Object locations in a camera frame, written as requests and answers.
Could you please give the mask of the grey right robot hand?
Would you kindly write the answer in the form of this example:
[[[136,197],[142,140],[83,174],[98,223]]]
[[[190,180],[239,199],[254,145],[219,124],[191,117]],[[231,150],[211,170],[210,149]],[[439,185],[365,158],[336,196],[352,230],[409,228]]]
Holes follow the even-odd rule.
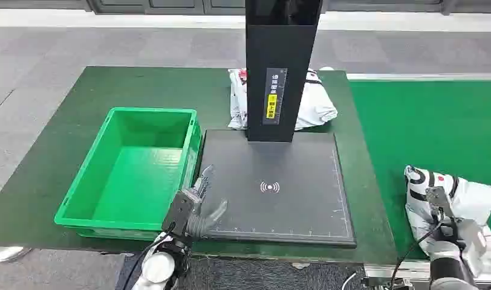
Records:
[[[465,249],[466,243],[460,237],[458,224],[461,220],[453,217],[443,217],[436,225],[430,237],[433,240],[443,240],[455,244],[461,251]]]

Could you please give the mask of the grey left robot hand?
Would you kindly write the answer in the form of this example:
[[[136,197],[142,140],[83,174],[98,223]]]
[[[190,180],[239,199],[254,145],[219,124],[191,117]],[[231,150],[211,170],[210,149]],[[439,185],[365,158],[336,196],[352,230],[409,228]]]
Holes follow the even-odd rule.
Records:
[[[191,188],[184,188],[183,193],[193,202],[192,211],[188,217],[185,232],[193,239],[205,237],[212,226],[217,224],[228,207],[228,200],[223,199],[214,211],[206,216],[201,215],[201,206],[207,196],[210,182],[215,171],[211,164],[203,169]]]

